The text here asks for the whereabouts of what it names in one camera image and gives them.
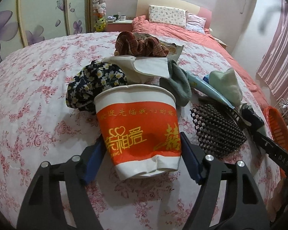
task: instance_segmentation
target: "orange plastic basket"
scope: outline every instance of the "orange plastic basket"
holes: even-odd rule
[[[271,130],[273,141],[288,152],[288,128],[280,112],[268,106],[263,110],[263,115]],[[286,177],[282,169],[280,169],[280,176]]]

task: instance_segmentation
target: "red duvet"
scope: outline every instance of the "red duvet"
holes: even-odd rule
[[[209,33],[208,29],[205,29],[205,34],[201,34],[173,25],[150,23],[148,20],[146,20],[146,16],[139,16],[135,18],[132,26],[133,32],[177,38],[217,51],[240,75],[248,89],[257,100],[261,110],[264,110],[269,105],[260,87],[254,82],[247,71],[245,71],[239,65],[239,63],[218,42],[214,40],[214,37]]]

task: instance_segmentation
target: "floral bedspread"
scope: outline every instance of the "floral bedspread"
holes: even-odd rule
[[[16,226],[25,192],[40,163],[65,162],[81,154],[100,135],[96,116],[68,108],[65,94],[69,80],[83,66],[113,55],[117,35],[117,32],[77,34],[42,41],[13,52],[0,64],[0,210],[12,225]],[[159,38],[184,44],[179,65],[200,77],[212,70],[225,71],[230,67],[214,50]],[[238,81],[243,102],[251,104],[264,118],[239,76]],[[180,131],[196,143],[189,111],[192,102],[193,99],[178,109],[177,114]],[[226,158],[231,163],[237,160],[245,161],[267,202],[280,179],[278,166],[267,156],[261,156],[252,141]],[[221,184],[212,224],[220,218],[224,185]],[[106,154],[97,179],[87,187],[87,193],[104,229],[162,230],[182,229],[199,189],[182,159],[177,172],[120,181]],[[68,223],[74,225],[64,183],[61,193]]]

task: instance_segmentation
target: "pillow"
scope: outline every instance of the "pillow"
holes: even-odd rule
[[[205,23],[206,23],[206,18],[191,14],[189,11],[186,12],[186,26],[185,26],[185,28],[187,30],[196,31],[196,32],[205,34],[205,32],[204,32]]]
[[[185,28],[185,12],[180,8],[149,5],[149,22],[171,24]]]

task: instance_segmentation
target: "light blue tube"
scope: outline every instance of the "light blue tube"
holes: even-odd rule
[[[211,85],[203,81],[200,77],[193,75],[189,71],[186,71],[187,78],[191,87],[205,93],[207,96],[213,98],[214,100],[229,106],[231,109],[235,107],[216,89],[214,89]]]

